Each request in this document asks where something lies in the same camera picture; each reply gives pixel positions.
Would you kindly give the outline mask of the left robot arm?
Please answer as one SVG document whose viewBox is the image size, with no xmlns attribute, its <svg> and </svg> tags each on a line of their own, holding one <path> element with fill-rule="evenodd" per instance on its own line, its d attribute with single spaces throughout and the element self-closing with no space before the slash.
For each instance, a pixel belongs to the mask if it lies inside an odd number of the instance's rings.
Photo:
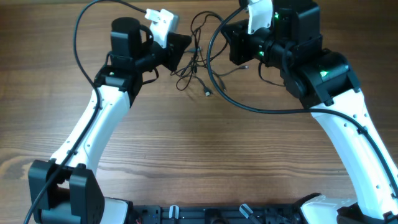
<svg viewBox="0 0 398 224">
<path fill-rule="evenodd" d="M 132 223 L 133 204 L 102 193 L 96 171 L 118 123 L 131 109 L 143 74 L 175 71 L 191 38 L 176 32 L 178 17 L 156 12 L 150 26 L 132 17 L 111 24 L 111 50 L 92 80 L 90 102 L 73 131 L 47 161 L 36 160 L 28 180 L 37 223 Z"/>
</svg>

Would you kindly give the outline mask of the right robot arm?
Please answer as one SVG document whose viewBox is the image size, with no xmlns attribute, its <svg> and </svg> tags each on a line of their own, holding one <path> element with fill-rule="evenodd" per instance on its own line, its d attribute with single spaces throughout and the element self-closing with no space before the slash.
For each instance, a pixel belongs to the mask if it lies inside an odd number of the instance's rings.
<svg viewBox="0 0 398 224">
<path fill-rule="evenodd" d="M 354 199 L 312 194 L 297 204 L 305 223 L 396 223 L 397 167 L 373 125 L 359 80 L 340 53 L 325 49 L 314 1 L 241 1 L 249 17 L 227 19 L 221 32 L 230 59 L 258 59 L 280 71 L 284 87 L 333 143 L 355 190 Z"/>
</svg>

